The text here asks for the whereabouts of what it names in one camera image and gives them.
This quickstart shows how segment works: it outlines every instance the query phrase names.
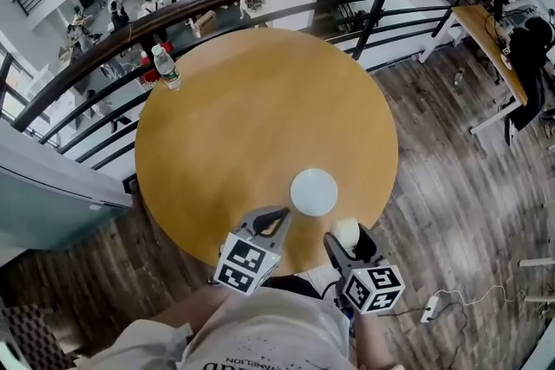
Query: red object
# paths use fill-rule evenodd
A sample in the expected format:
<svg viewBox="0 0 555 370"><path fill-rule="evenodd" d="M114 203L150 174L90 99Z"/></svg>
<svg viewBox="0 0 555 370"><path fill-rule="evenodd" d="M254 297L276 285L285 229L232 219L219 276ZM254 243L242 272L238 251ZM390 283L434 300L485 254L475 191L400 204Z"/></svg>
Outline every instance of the red object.
<svg viewBox="0 0 555 370"><path fill-rule="evenodd" d="M160 46L163 49L165 49L167 53L170 53L173 51L173 45L170 42L163 42L160 44ZM148 63L150 63L150 60L148 60L148 57L142 57L140 59L141 65L148 65ZM159 78L160 78L160 75L158 74L158 71L156 71L156 68L153 68L150 71L147 71L145 74L143 74L139 78L139 82L140 83L156 82Z"/></svg>

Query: cable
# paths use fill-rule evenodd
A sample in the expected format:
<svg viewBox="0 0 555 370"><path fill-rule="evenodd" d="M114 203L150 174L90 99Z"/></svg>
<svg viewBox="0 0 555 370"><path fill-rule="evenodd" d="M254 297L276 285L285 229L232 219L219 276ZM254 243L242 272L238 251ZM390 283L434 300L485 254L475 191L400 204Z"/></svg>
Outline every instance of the cable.
<svg viewBox="0 0 555 370"><path fill-rule="evenodd" d="M322 296L321 296L322 299L326 296L326 292L331 288L331 286L337 284L338 282L339 282L339 281L330 282L330 283L327 285L327 287L326 287L325 289L323 289Z"/></svg>
<svg viewBox="0 0 555 370"><path fill-rule="evenodd" d="M504 12L501 15L501 18L506 18L506 17L510 17L513 16L515 14L518 13L525 13L526 10L512 10L512 11L507 11L506 13ZM492 14L489 14L488 16L486 16L486 18L484 19L484 29L486 30L486 33L493 39L496 40L495 37L492 36L492 34L489 32L489 30L487 29L487 19L489 19L491 16L493 16ZM502 40L500 37L500 34L497 32L497 21L495 19L493 19L493 31L495 31L495 35L497 36L498 40Z"/></svg>
<svg viewBox="0 0 555 370"><path fill-rule="evenodd" d="M506 292L505 292L505 287L503 287L502 285L493 285L486 293L484 293L484 295L478 300L478 301L474 301L474 302L465 302L465 298L462 297L462 294L460 293L459 290L437 290L434 293L434 296L438 295L439 293L456 293L457 295L460 296L460 300L462 301L462 305L464 305L465 307L469 306L469 305L474 305L477 304L478 302L482 301L487 294L492 291L493 289L502 289L503 290L503 298L505 299L505 302L515 302L517 300L517 298L519 297L519 294L522 293L524 296L526 296L526 292L524 290L519 290L517 292L517 294L514 296L513 299L507 299L506 298Z"/></svg>
<svg viewBox="0 0 555 370"><path fill-rule="evenodd" d="M401 315L406 315L407 313L412 313L414 311L424 311L426 308L410 308L408 310L402 311L401 313L393 313L391 315L378 315L379 318L397 317Z"/></svg>
<svg viewBox="0 0 555 370"><path fill-rule="evenodd" d="M449 307L453 306L453 305L460 305L460 312L461 312L462 315L465 316L465 321L464 321L464 323L462 324L462 327L460 328L460 334L462 334L462 341L459 343L459 345L457 346L457 348L454 350L453 358L451 359L451 363L450 363L449 366L447 367L447 370L453 370L454 362L455 362L455 360L457 359L457 353L459 352L459 349L462 347L462 345L467 341L467 336L465 335L465 331L464 331L464 330L465 330L465 328L466 328L467 325L468 325L468 315L467 315L467 313L465 312L464 303L462 303L462 302L451 302L451 303L449 303L448 305L446 305L444 308L442 308L442 309L441 309L441 312L440 312L435 318L430 319L430 322L433 322L433 321L439 319L440 316L443 315L443 312L444 312L445 310L447 310Z"/></svg>

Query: power strip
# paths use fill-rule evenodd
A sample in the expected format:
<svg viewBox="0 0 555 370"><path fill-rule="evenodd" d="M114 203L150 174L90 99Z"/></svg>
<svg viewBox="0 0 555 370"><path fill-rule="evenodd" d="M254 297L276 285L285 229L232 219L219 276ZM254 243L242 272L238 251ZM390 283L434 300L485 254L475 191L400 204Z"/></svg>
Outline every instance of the power strip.
<svg viewBox="0 0 555 370"><path fill-rule="evenodd" d="M424 308L424 313L422 313L422 318L420 318L420 322L422 324L426 324L432 320L432 318L434 317L435 306L437 305L437 302L439 300L440 298L437 296L430 296L430 298L428 299L428 303Z"/></svg>

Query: white cable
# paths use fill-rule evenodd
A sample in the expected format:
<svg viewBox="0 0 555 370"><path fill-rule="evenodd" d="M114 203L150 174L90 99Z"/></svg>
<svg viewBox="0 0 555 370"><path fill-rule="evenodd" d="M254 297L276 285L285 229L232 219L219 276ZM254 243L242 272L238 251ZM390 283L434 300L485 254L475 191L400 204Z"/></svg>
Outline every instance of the white cable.
<svg viewBox="0 0 555 370"><path fill-rule="evenodd" d="M478 302L482 301L487 294L492 291L493 289L502 289L503 290L503 299L505 300L505 302L515 302L517 300L517 298L519 297L519 294L522 293L524 296L526 296L526 292L524 290L519 290L517 292L517 294L514 296L513 299L507 299L506 298L506 292L505 292L505 287L503 287L502 285L493 285L478 301L474 301L474 302L465 302L465 299L462 297L462 294L460 293L459 290L437 290L434 293L434 296L438 295L439 293L456 293L457 295L460 296L460 301L462 302L462 305L464 305L465 307L469 306L469 305L474 305L477 304Z"/></svg>

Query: wooden desk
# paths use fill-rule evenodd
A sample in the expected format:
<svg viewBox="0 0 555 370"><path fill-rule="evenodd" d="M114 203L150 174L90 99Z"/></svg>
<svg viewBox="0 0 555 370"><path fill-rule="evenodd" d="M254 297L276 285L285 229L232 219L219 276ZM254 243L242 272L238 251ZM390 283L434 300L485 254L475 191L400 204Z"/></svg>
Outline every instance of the wooden desk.
<svg viewBox="0 0 555 370"><path fill-rule="evenodd" d="M492 125L495 121L502 119L521 105L525 105L528 102L528 97L522 88L516 71L514 69L509 69L501 60L502 53L500 47L492 38L492 36L495 36L496 34L496 29L494 28L495 21L481 5L454 7L453 14L449 17L438 35L435 38L432 38L430 44L420 56L420 62L426 61L443 36L453 26L455 21L459 22L462 28L476 41L476 43L478 43L480 48L484 51L495 69L497 69L500 76L505 81L505 84L511 90L511 94L515 99L515 102L503 108L489 119L484 120L476 127L470 129L470 133L476 134L485 127ZM502 32L499 26L497 27L497 32Z"/></svg>
<svg viewBox="0 0 555 370"><path fill-rule="evenodd" d="M135 141L140 189L168 236L216 265L227 233L251 209L293 210L278 275L328 262L323 234L356 217L371 227L388 202L397 137L372 77L333 45L285 29L247 29L179 59L179 91L162 82ZM324 217L294 211L290 185L306 168L339 187Z"/></svg>

